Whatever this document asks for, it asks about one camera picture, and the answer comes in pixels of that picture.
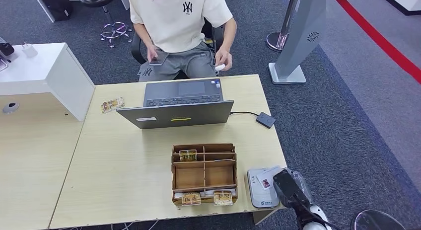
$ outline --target black stool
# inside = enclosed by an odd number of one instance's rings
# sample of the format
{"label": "black stool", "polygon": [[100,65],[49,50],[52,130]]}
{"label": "black stool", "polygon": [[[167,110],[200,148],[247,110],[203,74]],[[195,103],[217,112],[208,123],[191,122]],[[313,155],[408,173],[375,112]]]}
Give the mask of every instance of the black stool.
{"label": "black stool", "polygon": [[111,18],[110,13],[107,10],[108,3],[112,2],[113,0],[80,0],[85,6],[87,7],[102,7],[104,10],[105,15],[107,16],[109,24],[106,24],[104,28],[101,30],[101,40],[108,39],[110,42],[110,48],[114,48],[113,39],[120,37],[122,35],[129,38],[129,35],[127,32],[131,32],[132,29],[127,26],[126,24],[122,22],[114,22],[113,18]]}

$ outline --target office chair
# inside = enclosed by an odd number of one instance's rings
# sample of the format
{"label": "office chair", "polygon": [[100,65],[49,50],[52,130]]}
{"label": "office chair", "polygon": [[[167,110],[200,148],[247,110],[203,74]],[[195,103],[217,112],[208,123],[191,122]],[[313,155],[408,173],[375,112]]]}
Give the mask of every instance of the office chair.
{"label": "office chair", "polygon": [[[213,48],[213,52],[215,53],[218,51],[218,49],[221,47],[223,43],[223,26],[213,28],[211,23],[209,23],[205,19],[205,24],[202,28],[202,33],[205,35],[205,38],[207,39],[207,44],[210,44]],[[135,58],[139,64],[143,64],[146,62],[146,59],[143,57],[141,53],[141,46],[142,46],[142,39],[138,36],[138,34],[135,32],[133,36],[132,41],[132,55],[133,58]],[[188,79],[187,75],[180,70],[178,72],[178,75],[174,79]]]}

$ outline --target wooden compartment box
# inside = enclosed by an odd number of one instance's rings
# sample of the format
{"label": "wooden compartment box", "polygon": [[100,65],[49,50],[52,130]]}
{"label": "wooden compartment box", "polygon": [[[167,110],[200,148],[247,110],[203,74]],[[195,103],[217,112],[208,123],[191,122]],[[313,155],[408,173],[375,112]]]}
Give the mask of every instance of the wooden compartment box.
{"label": "wooden compartment box", "polygon": [[[197,161],[180,162],[179,151],[196,150]],[[237,156],[232,143],[174,145],[171,155],[172,201],[181,205],[177,193],[235,189],[237,201]],[[202,203],[213,203],[213,195],[201,195]]]}

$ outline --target laptop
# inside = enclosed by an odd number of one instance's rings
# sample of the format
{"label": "laptop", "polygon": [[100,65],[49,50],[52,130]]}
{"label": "laptop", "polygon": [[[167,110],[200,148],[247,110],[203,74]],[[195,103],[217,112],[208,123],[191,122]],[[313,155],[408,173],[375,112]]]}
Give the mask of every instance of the laptop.
{"label": "laptop", "polygon": [[234,101],[224,101],[218,78],[146,84],[143,107],[116,111],[140,129],[225,123]]}

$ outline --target white card reader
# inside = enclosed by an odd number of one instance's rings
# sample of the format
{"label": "white card reader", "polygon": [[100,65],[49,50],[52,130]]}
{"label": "white card reader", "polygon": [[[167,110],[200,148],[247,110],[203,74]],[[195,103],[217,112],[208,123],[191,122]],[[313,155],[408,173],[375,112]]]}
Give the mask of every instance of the white card reader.
{"label": "white card reader", "polygon": [[247,171],[249,179],[251,203],[256,208],[272,208],[279,204],[279,198],[275,188],[263,189],[256,175],[267,170],[268,168],[250,169]]}

